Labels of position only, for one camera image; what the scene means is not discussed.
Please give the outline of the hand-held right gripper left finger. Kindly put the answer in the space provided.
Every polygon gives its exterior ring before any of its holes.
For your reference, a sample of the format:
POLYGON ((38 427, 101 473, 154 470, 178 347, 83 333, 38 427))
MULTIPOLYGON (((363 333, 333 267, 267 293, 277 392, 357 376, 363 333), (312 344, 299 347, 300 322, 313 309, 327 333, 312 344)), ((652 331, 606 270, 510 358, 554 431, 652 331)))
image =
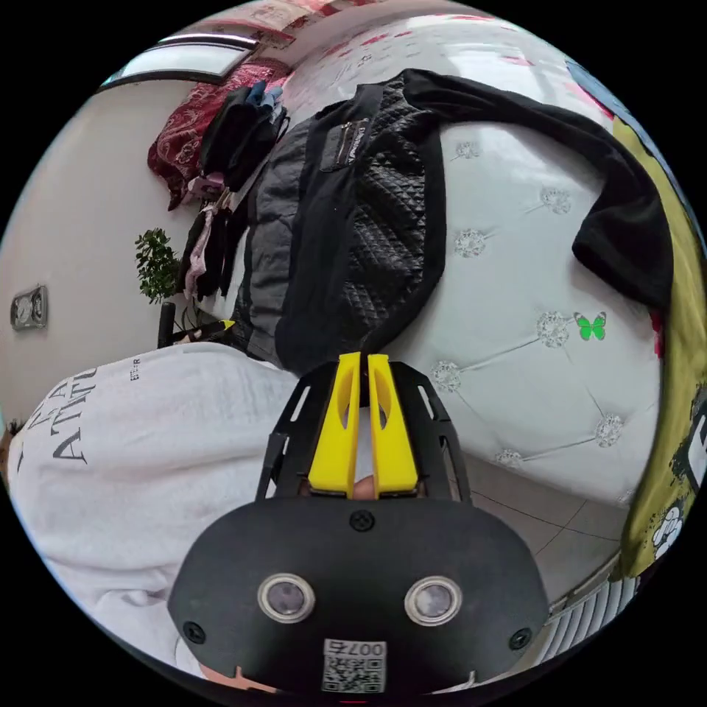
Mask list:
POLYGON ((359 352, 343 354, 339 359, 308 474, 312 493, 354 493, 359 435, 360 368, 359 352))

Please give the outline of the person's right hand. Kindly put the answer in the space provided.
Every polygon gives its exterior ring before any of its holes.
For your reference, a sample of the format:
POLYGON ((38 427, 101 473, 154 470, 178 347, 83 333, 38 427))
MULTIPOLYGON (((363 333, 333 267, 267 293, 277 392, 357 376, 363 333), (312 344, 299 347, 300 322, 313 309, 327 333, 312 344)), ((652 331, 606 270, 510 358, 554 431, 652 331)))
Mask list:
POLYGON ((202 664, 199 665, 199 668, 201 673, 203 674, 203 677, 206 680, 210 680, 218 684, 222 684, 242 691, 255 691, 268 694, 279 693, 279 690, 273 686, 268 686, 245 677, 239 666, 235 668, 233 676, 223 675, 202 664))

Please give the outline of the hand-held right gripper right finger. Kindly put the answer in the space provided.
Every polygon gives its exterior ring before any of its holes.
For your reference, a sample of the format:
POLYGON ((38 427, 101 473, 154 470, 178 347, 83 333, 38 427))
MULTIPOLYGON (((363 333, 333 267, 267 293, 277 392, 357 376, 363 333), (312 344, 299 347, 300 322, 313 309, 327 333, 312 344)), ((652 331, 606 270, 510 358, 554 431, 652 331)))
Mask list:
POLYGON ((415 495, 418 470, 388 356, 367 358, 374 493, 415 495))

